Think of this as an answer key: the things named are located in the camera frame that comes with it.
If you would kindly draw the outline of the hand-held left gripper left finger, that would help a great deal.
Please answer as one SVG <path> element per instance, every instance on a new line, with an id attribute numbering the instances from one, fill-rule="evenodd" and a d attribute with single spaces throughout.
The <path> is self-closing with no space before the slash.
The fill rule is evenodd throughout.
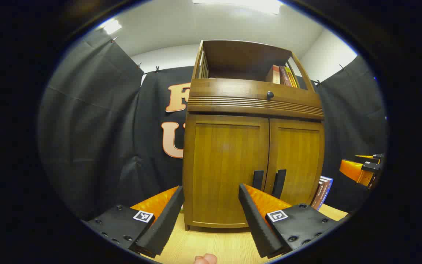
<path id="1" fill-rule="evenodd" d="M 119 247 L 155 258 L 169 241 L 183 202 L 183 187 L 176 186 L 134 206 L 117 204 L 83 223 Z"/>

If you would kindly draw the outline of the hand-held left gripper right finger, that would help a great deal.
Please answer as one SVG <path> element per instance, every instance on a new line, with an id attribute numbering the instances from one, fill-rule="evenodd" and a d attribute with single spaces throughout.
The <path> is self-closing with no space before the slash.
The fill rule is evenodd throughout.
<path id="1" fill-rule="evenodd" d="M 340 225 L 306 203 L 290 205 L 247 184 L 239 185 L 238 197 L 261 257 L 305 247 Z"/>

